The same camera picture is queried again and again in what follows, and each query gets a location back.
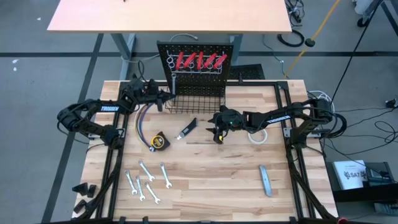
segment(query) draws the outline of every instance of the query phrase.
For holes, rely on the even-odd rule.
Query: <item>wooden workbench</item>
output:
[[[303,80],[289,80],[288,83],[293,102],[307,99]],[[106,81],[101,99],[117,100],[119,84],[120,81]],[[227,86],[226,105],[239,112],[267,112],[277,108],[275,91],[271,86]],[[212,114],[170,114],[166,110],[160,113],[153,106],[144,118],[144,136],[149,139],[163,131],[171,146],[165,151],[150,152],[136,136],[134,115],[130,116],[127,128],[114,213],[116,220],[120,216],[127,217],[127,220],[141,220],[148,216],[152,221],[287,221],[289,217],[296,216],[280,123],[267,127],[268,140],[263,145],[251,144],[245,131],[229,132],[224,144],[217,145],[212,140],[213,135],[205,130],[212,127],[206,122]],[[199,120],[198,127],[178,141],[176,136],[195,117]],[[112,113],[98,113],[95,119],[96,123],[102,125],[112,124],[112,121]],[[95,140],[90,145],[98,143],[101,141]],[[316,139],[309,138],[308,145],[320,149]],[[101,185],[106,153],[107,147],[98,146],[90,150],[86,157],[81,183],[96,184],[96,193]],[[309,149],[304,149],[303,154],[310,188],[326,209],[337,216],[323,157]],[[144,186],[148,177],[139,166],[139,159],[144,160],[146,167],[156,177],[150,186],[162,200],[159,205],[154,203]],[[171,189],[165,187],[160,162],[165,163],[173,184]],[[264,193],[260,164],[267,168],[272,197]],[[140,175],[147,198],[143,202],[138,195],[131,195],[124,170],[129,170],[133,179]],[[106,196],[103,214],[108,212],[110,192]],[[90,200],[78,195],[76,203],[81,199]],[[302,207],[304,213],[308,214],[305,197],[302,197]]]
[[[62,32],[290,33],[284,0],[61,0]]]

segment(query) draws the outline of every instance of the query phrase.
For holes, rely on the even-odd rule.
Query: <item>box cutter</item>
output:
[[[260,173],[264,191],[268,197],[272,197],[271,183],[269,182],[267,170],[264,165],[260,165]]]
[[[190,124],[182,132],[178,135],[177,140],[180,140],[181,138],[184,138],[187,134],[189,134],[196,126],[198,126],[198,120],[197,118],[194,118],[193,121],[191,121]]]

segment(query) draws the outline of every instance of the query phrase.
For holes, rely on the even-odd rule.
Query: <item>combination wrench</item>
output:
[[[163,162],[160,163],[160,168],[162,169],[162,172],[163,172],[163,175],[164,175],[164,179],[166,180],[166,187],[169,189],[169,188],[172,187],[172,183],[170,183],[169,178],[167,177],[166,170],[165,170]]]
[[[154,181],[155,177],[149,173],[149,171],[145,167],[144,162],[142,161],[142,159],[140,159],[138,161],[138,164],[144,169],[145,173],[147,173],[147,175],[149,177],[149,181]]]
[[[139,182],[139,176],[136,176],[136,181],[137,181],[137,185],[138,185],[139,194],[141,195],[139,197],[139,200],[143,201],[145,199],[145,196],[144,196],[144,193],[142,193],[141,183]]]
[[[151,194],[151,195],[153,196],[153,198],[155,199],[155,203],[156,203],[156,204],[159,204],[160,199],[156,197],[154,191],[150,188],[148,182],[145,182],[145,186],[148,188],[150,194]]]
[[[175,95],[175,78],[177,75],[175,73],[172,74],[172,94]]]
[[[134,194],[138,194],[138,191],[136,190],[136,188],[134,187],[134,184],[132,184],[132,180],[130,177],[130,172],[128,170],[125,170],[124,173],[127,176],[127,179],[129,180],[130,186],[131,186],[131,193]]]

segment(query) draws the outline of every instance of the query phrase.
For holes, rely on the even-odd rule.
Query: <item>silver hand tool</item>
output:
[[[148,182],[145,182],[145,186],[148,188],[148,190],[149,190],[150,194],[151,194],[151,195],[154,197],[154,199],[155,199],[155,203],[156,203],[156,204],[159,204],[159,202],[160,202],[160,199],[156,197],[156,195],[155,195],[154,191],[153,191],[153,190],[150,188],[150,186],[149,186]]]
[[[145,196],[144,196],[144,193],[142,193],[141,184],[139,182],[139,176],[136,176],[136,181],[137,181],[137,185],[138,185],[139,194],[141,195],[139,197],[139,200],[142,201],[145,199]]]
[[[134,194],[138,194],[138,191],[136,190],[136,188],[134,187],[134,184],[132,184],[132,180],[131,180],[131,177],[130,177],[130,172],[128,171],[128,170],[125,170],[124,171],[124,173],[126,174],[126,176],[127,176],[127,179],[129,179],[129,183],[130,183],[130,186],[131,186],[131,193],[134,195]]]
[[[170,183],[169,178],[167,178],[167,174],[166,174],[166,170],[165,170],[163,162],[160,163],[160,168],[162,169],[164,179],[166,180],[166,187],[169,189],[169,188],[171,188],[172,183]]]
[[[172,74],[172,94],[175,95],[175,78],[177,75],[175,73]]]
[[[154,181],[155,177],[149,173],[149,171],[145,167],[144,162],[142,161],[142,159],[140,159],[138,161],[138,164],[144,169],[145,173],[147,173],[147,175],[149,177],[149,181]]]
[[[264,165],[260,165],[260,173],[264,191],[268,197],[272,197],[271,183],[269,182],[267,170]]]

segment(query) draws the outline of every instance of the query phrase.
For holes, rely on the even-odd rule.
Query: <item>pegboard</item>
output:
[[[172,74],[176,74],[175,93],[180,96],[214,96],[224,95],[225,86],[231,67],[233,52],[232,44],[194,44],[179,42],[157,42],[157,47],[165,72],[167,84],[170,89],[172,86]],[[197,53],[193,62],[187,68],[177,69],[177,60],[180,52],[183,52],[183,61]],[[198,58],[200,52],[203,52],[203,63],[201,69],[198,69]],[[217,57],[209,67],[204,67],[205,61],[214,53]],[[221,67],[213,68],[212,65],[222,57],[227,55]]]

